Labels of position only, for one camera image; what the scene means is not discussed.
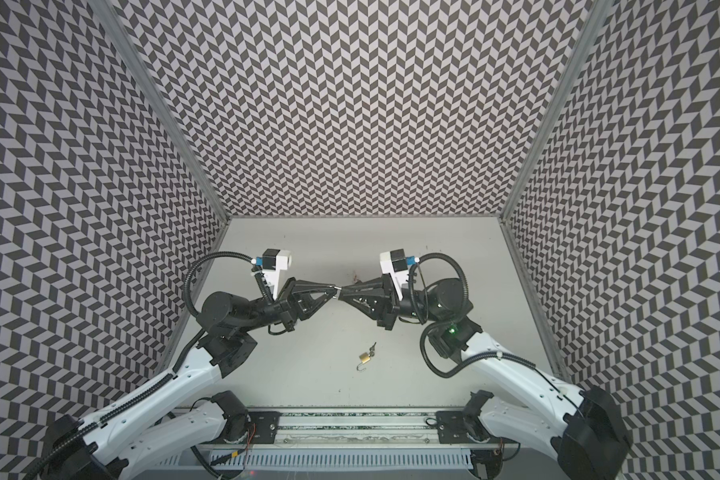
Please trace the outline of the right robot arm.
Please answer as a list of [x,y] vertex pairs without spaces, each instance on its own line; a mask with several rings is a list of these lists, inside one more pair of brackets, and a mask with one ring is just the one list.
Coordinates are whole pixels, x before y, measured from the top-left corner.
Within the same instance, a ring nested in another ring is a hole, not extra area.
[[633,438],[614,397],[547,373],[511,351],[469,318],[458,320],[463,287],[456,278],[425,290],[396,289],[389,276],[341,289],[339,298],[384,327],[398,316],[429,322],[425,344],[463,371],[485,375],[512,396],[483,392],[463,413],[471,436],[514,440],[557,462],[571,479],[619,479]]

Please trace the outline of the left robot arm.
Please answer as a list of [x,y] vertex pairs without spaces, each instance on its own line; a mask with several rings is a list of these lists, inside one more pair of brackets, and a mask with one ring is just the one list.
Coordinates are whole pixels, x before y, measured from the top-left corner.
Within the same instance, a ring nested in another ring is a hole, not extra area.
[[170,413],[243,365],[257,346],[252,331],[281,324],[293,330],[313,316],[338,287],[290,278],[278,297],[265,289],[248,300],[227,292],[206,298],[198,334],[175,361],[113,403],[76,419],[64,415],[46,430],[40,459],[27,479],[132,479],[199,444],[246,441],[249,413],[231,391],[212,395],[194,410]]

